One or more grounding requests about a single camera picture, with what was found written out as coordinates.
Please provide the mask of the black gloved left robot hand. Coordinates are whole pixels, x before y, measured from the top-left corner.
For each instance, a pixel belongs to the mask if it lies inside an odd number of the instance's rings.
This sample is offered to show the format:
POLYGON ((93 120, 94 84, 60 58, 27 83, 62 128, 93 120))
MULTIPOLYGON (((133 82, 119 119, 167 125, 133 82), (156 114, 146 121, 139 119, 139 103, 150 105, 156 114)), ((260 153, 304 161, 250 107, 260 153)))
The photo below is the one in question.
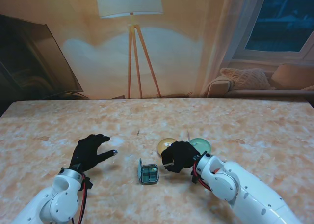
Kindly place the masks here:
POLYGON ((97 164, 117 155, 117 150, 97 154, 98 148, 109 140, 110 137, 103 134, 90 134, 88 137, 81 139, 74 149, 69 167, 78 172, 86 172, 97 164))

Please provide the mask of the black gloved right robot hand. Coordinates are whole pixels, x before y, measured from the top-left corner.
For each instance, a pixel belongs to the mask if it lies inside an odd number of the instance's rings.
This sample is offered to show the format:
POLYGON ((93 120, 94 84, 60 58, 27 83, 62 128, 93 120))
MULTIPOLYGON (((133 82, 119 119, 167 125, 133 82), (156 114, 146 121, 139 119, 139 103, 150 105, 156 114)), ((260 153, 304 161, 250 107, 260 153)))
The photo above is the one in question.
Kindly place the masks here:
POLYGON ((183 168, 190 168, 195 163, 194 158, 201 154, 186 141, 175 141, 161 153, 163 165, 169 172, 180 173, 183 168))

